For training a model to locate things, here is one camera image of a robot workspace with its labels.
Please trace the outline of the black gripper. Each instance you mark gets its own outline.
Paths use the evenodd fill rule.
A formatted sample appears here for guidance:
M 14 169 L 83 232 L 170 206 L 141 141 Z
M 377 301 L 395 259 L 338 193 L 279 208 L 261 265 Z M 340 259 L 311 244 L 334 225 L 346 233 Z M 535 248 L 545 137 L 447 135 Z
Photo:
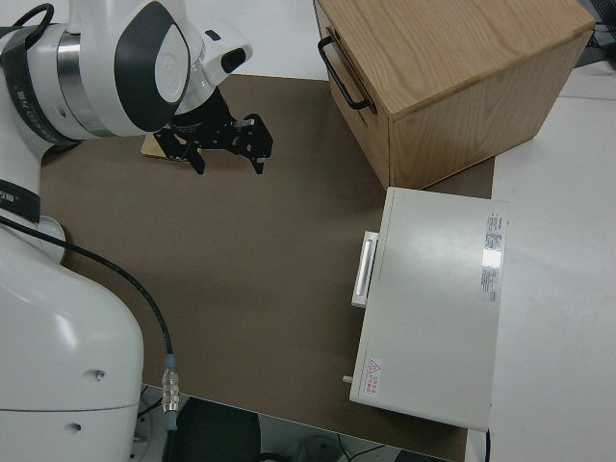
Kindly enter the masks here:
M 198 149 L 222 149 L 241 155 L 260 175 L 272 145 L 272 136 L 261 117 L 250 114 L 242 120 L 235 119 L 220 90 L 196 109 L 175 115 L 168 128 L 160 130 L 164 155 L 187 162 L 198 175 L 203 175 L 206 167 Z

